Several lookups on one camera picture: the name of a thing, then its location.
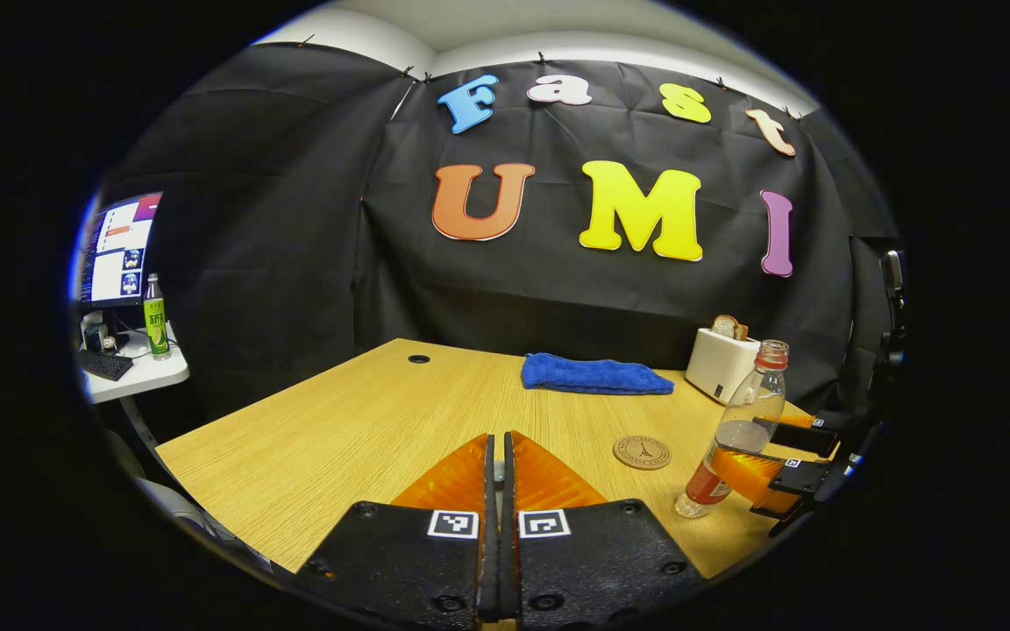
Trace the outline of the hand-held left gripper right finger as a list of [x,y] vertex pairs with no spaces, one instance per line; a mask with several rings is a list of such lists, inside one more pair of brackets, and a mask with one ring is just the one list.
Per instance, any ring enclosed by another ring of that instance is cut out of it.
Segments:
[[504,437],[501,616],[518,627],[613,627],[696,594],[705,579],[639,499],[530,492],[579,479],[533,440]]

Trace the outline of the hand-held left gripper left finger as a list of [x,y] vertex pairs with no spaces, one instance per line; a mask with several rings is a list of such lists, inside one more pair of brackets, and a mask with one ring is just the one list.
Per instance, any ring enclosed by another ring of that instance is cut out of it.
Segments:
[[358,500],[296,582],[397,627],[482,627],[500,619],[494,437],[475,436],[392,503]]

